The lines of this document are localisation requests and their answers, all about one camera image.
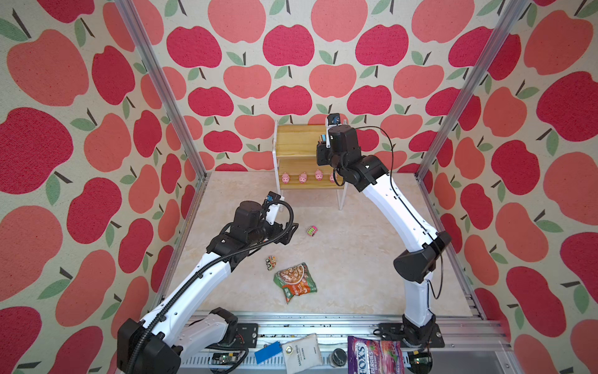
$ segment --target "green leaf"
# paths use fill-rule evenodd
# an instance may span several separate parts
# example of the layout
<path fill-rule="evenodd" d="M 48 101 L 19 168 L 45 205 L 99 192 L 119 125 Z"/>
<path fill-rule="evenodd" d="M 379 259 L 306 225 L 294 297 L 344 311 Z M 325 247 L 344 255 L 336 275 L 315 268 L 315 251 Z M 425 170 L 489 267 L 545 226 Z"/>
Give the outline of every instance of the green leaf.
<path fill-rule="evenodd" d="M 575 291 L 573 291 L 573 301 L 575 301 L 575 306 L 582 314 L 588 310 L 590 296 L 583 285 L 580 284 L 579 286 L 575 287 Z"/>
<path fill-rule="evenodd" d="M 538 93 L 538 89 L 536 87 L 528 87 L 526 89 L 521 90 L 521 92 L 517 95 L 520 99 L 527 99 L 532 97 L 533 95 Z"/>
<path fill-rule="evenodd" d="M 187 75 L 187 80 L 192 81 L 199 77 L 199 68 L 193 68 L 189 70 L 189 74 Z"/>
<path fill-rule="evenodd" d="M 351 124 L 359 123 L 359 122 L 363 121 L 364 118 L 365 118 L 365 114 L 358 115 L 351 121 Z"/>
<path fill-rule="evenodd" d="M 427 125 L 429 125 L 429 124 L 434 124 L 434 123 L 436 123 L 436 122 L 440 121 L 440 119 L 441 119 L 441 118 L 442 118 L 442 116 L 441 116 L 441 115 L 439 115 L 438 117 L 432 117 L 432 119 L 431 119 L 431 120 L 429 120 L 428 122 L 424 123 L 423 125 L 424 125 L 424 126 L 427 126 Z"/>
<path fill-rule="evenodd" d="M 83 26 L 83 21 L 80 18 L 77 18 L 75 21 L 75 37 L 77 38 L 77 44 L 79 44 L 79 47 L 82 47 L 85 44 L 87 35 L 85 32 L 85 26 Z"/>
<path fill-rule="evenodd" d="M 480 146 L 478 147 L 478 149 L 482 152 L 486 152 L 491 150 L 492 148 L 494 148 L 494 146 L 490 143 L 482 143 L 480 144 Z"/>
<path fill-rule="evenodd" d="M 478 12 L 478 16 L 485 16 L 486 14 L 490 13 L 494 9 L 498 8 L 501 4 L 502 0 L 491 0 L 488 4 L 484 5 L 484 7 Z"/>
<path fill-rule="evenodd" d="M 120 178 L 120 183 L 123 184 L 133 184 L 135 182 L 135 177 L 133 175 L 125 175 L 124 177 Z"/>
<path fill-rule="evenodd" d="M 490 94 L 491 88 L 492 88 L 492 77 L 490 76 L 490 74 L 488 74 L 488 76 L 486 77 L 486 81 L 484 82 L 484 91 L 486 91 L 487 94 Z"/>
<path fill-rule="evenodd" d="M 494 261 L 498 262 L 499 264 L 508 264 L 507 259 L 500 253 L 492 252 L 490 256 L 494 259 Z"/>
<path fill-rule="evenodd" d="M 498 188 L 496 189 L 496 192 L 498 194 L 498 199 L 502 201 L 505 199 L 505 193 L 507 192 L 506 188 L 505 188 L 505 184 L 503 182 L 500 182 L 498 185 Z"/>
<path fill-rule="evenodd" d="M 226 52 L 228 58 L 237 65 L 243 66 L 243 59 L 234 52 Z"/>
<path fill-rule="evenodd" d="M 247 115 L 252 115 L 251 114 L 251 109 L 249 109 L 248 107 L 244 106 L 244 105 L 237 105 L 239 107 L 239 109 L 241 109 L 241 112 L 247 114 Z"/>
<path fill-rule="evenodd" d="M 463 73 L 467 70 L 467 68 L 459 68 L 455 71 L 453 71 L 447 78 L 447 81 L 450 81 L 451 79 L 455 79 L 455 78 L 459 78 L 461 75 L 463 75 Z"/>
<path fill-rule="evenodd" d="M 370 67 L 366 68 L 364 70 L 364 72 L 361 73 L 361 75 L 359 77 L 360 78 L 367 78 L 370 75 L 374 74 L 374 71 L 376 71 L 376 66 L 370 66 Z"/>
<path fill-rule="evenodd" d="M 83 131 L 91 131 L 96 128 L 96 125 L 94 125 L 93 122 L 91 122 L 87 118 L 74 119 L 71 121 L 71 125 Z"/>
<path fill-rule="evenodd" d="M 536 222 L 538 227 L 546 232 L 563 232 L 559 225 L 548 220 L 539 220 Z"/>
<path fill-rule="evenodd" d="M 320 57 L 322 58 L 322 61 L 324 61 L 325 63 L 332 65 L 333 63 L 333 59 L 332 56 L 330 56 L 330 54 L 326 51 L 318 51 L 320 53 Z"/>
<path fill-rule="evenodd" d="M 105 320 L 106 318 L 110 317 L 112 314 L 115 314 L 116 311 L 118 310 L 119 306 L 120 306 L 119 302 L 115 302 L 114 304 L 109 306 L 108 309 L 106 309 L 106 311 L 104 312 L 104 314 L 102 314 L 102 318 L 100 318 L 100 319 Z"/>
<path fill-rule="evenodd" d="M 321 113 L 328 114 L 328 108 L 323 106 L 322 104 L 316 104 L 316 107 Z"/>
<path fill-rule="evenodd" d="M 141 74 L 147 74 L 147 72 L 148 72 L 147 70 L 145 70 L 144 66 L 142 64 L 140 64 L 139 62 L 134 63 L 133 67 Z"/>
<path fill-rule="evenodd" d="M 286 75 L 286 72 L 289 71 L 289 68 L 287 68 L 286 66 L 283 66 L 281 68 L 279 68 L 276 71 L 276 74 L 274 74 L 274 79 L 278 79 L 278 78 L 282 78 Z"/>
<path fill-rule="evenodd" d="M 538 15 L 538 6 L 532 3 L 527 10 L 527 25 L 533 27 L 533 23 L 536 22 L 536 15 Z"/>
<path fill-rule="evenodd" d="M 45 182 L 45 195 L 50 205 L 54 205 L 58 197 L 60 197 L 60 181 L 54 174 L 50 174 L 50 177 Z"/>
<path fill-rule="evenodd" d="M 70 279 L 61 279 L 50 284 L 41 292 L 41 294 L 39 294 L 38 300 L 48 299 L 49 297 L 58 295 L 67 288 L 70 282 Z"/>
<path fill-rule="evenodd" d="M 123 100 L 123 114 L 124 114 L 124 119 L 129 118 L 129 101 L 127 99 Z"/>
<path fill-rule="evenodd" d="M 144 262 L 142 264 L 142 266 L 144 267 L 144 273 L 148 271 L 148 265 L 149 264 L 150 264 L 149 256 L 145 255 L 144 256 Z"/>
<path fill-rule="evenodd" d="M 517 327 L 519 330 L 523 327 L 523 323 L 525 322 L 525 316 L 523 315 L 523 311 L 521 307 L 515 309 L 515 322 L 517 323 Z"/>
<path fill-rule="evenodd" d="M 20 28 L 3 19 L 0 19 L 0 34 L 14 41 L 26 41 L 29 39 Z"/>
<path fill-rule="evenodd" d="M 112 226 L 111 224 L 108 224 L 108 227 L 106 228 L 106 244 L 108 244 L 108 246 L 110 247 L 112 245 L 113 241 L 114 241 L 114 226 Z"/>
<path fill-rule="evenodd" d="M 380 0 L 372 10 L 372 14 L 380 14 L 384 12 L 384 9 L 388 7 L 388 4 L 390 4 L 390 0 Z"/>
<path fill-rule="evenodd" d="M 551 131 L 546 137 L 546 150 L 551 156 L 557 152 L 559 147 L 559 134 L 556 131 Z"/>
<path fill-rule="evenodd" d="M 166 2 L 166 6 L 164 8 L 164 16 L 172 17 L 175 15 L 175 13 L 178 9 L 179 9 L 179 2 L 177 0 L 168 0 Z"/>
<path fill-rule="evenodd" d="M 596 13 L 597 11 L 598 11 L 598 0 L 594 0 L 593 2 L 584 6 L 584 8 L 577 14 L 577 16 L 579 18 L 586 18 L 586 17 L 590 17 L 592 14 Z"/>
<path fill-rule="evenodd" d="M 285 7 L 285 0 L 274 0 L 274 3 L 270 7 L 270 15 L 279 14 L 282 8 Z"/>
<path fill-rule="evenodd" d="M 418 51 L 411 51 L 411 58 L 416 65 L 423 65 L 423 56 Z"/>

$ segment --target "apple print wallpaper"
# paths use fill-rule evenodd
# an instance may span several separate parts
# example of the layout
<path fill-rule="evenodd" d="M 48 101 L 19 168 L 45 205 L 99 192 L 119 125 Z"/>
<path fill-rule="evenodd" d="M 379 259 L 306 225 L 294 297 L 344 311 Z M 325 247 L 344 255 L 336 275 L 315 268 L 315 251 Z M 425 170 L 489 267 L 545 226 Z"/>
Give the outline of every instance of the apple print wallpaper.
<path fill-rule="evenodd" d="M 395 170 L 414 172 L 499 18 L 477 16 L 484 0 L 186 2 L 151 0 L 164 24 L 152 43 L 180 81 L 166 74 L 171 86 L 186 85 L 173 92 L 208 171 L 272 170 L 275 120 L 323 124 L 339 112 L 353 126 L 381 126 Z M 518 38 L 504 58 L 516 48 Z M 512 69 L 491 70 L 500 80 Z M 144 97 L 153 101 L 153 87 Z M 463 125 L 480 115 L 473 98 Z M 358 134 L 390 167 L 386 137 Z"/>
<path fill-rule="evenodd" d="M 597 11 L 530 2 L 474 92 L 481 115 L 431 166 L 466 278 L 527 374 L 598 373 Z"/>
<path fill-rule="evenodd" d="M 113 2 L 3 1 L 0 34 L 0 373 L 114 373 L 196 173 Z"/>

